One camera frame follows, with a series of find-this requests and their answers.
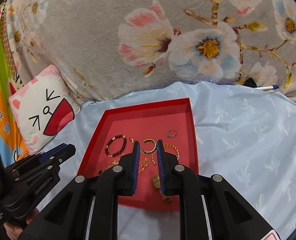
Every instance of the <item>dark bead bracelet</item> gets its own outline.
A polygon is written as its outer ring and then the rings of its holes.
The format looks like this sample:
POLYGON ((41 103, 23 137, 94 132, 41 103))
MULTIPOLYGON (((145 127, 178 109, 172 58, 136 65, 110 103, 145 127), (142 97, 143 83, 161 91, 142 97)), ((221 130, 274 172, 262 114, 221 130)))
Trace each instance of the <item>dark bead bracelet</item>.
POLYGON ((106 155, 107 155, 108 157, 110 157, 110 158, 116 157, 116 156, 118 156, 119 154, 121 154, 121 153, 124 151, 124 149, 126 148, 126 144, 127 144, 127 137, 126 137, 126 135, 122 135, 122 134, 120 134, 120 135, 116 135, 114 138, 112 138, 112 139, 110 139, 110 140, 108 141, 108 143, 107 143, 107 145, 106 145, 106 148, 105 148, 105 153, 106 153, 106 155), (121 149, 120 149, 119 151, 117 151, 117 152, 115 152, 115 153, 113 153, 113 154, 110 154, 109 151, 108 151, 108 148, 109 148, 110 144, 112 144, 112 142, 113 142, 115 139, 118 139, 118 138, 123 138, 123 144, 122 144, 122 147, 121 147, 121 149))

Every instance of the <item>pen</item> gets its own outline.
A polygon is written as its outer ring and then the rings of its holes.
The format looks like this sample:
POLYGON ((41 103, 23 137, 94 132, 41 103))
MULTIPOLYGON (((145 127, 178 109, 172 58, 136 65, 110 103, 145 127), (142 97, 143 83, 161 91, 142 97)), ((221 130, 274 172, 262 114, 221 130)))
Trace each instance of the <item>pen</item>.
POLYGON ((255 88, 255 89, 268 90, 268 89, 277 89, 277 88, 279 88, 278 85, 273 85, 273 86, 269 86, 269 87, 259 87, 259 88, 255 88))

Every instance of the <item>finger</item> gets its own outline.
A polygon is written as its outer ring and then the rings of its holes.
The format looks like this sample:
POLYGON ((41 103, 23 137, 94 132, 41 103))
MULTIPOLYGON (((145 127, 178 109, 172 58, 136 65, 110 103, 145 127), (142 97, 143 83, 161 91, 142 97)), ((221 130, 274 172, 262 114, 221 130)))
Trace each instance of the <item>finger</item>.
POLYGON ((39 214, 39 210, 38 209, 34 209, 32 211, 32 213, 27 217, 26 222, 27 225, 29 225, 31 223, 31 221, 39 214))
POLYGON ((14 240, 17 240, 18 236, 22 233, 21 227, 19 227, 16 224, 5 222, 3 225, 6 229, 7 235, 13 238, 14 240))

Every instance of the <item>gold hoop earring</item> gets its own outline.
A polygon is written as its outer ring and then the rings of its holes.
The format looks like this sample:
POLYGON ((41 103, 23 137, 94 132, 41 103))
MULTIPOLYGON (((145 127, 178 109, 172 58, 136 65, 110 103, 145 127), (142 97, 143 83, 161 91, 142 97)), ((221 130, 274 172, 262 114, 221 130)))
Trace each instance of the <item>gold hoop earring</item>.
POLYGON ((153 152, 156 151, 156 149, 157 149, 157 143, 156 143, 153 139, 145 139, 143 142, 144 142, 144 143, 152 142, 152 143, 155 144, 155 147, 154 147, 151 151, 146 151, 146 150, 142 149, 142 151, 143 151, 145 154, 152 154, 153 152))

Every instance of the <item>black mount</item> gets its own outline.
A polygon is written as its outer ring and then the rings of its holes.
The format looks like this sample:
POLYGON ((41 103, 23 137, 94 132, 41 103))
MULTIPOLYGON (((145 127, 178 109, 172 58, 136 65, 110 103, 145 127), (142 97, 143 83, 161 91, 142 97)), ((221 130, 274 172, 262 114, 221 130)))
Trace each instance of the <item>black mount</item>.
POLYGON ((0 225, 10 221, 25 228, 25 219, 60 181, 59 165, 74 154, 75 146, 61 144, 6 168, 0 156, 0 225))
POLYGON ((91 216, 89 239, 117 240, 118 196, 135 193, 140 145, 100 176, 76 176, 37 215, 18 240, 82 240, 91 216), (93 213, 91 203, 95 198, 93 213))
MULTIPOLYGON (((180 165, 157 143, 160 182, 165 195, 180 196, 180 239, 261 240, 272 227, 220 175, 208 178, 180 165)), ((117 240, 118 196, 132 196, 138 170, 133 152, 100 176, 75 177, 40 212, 19 240, 117 240)))

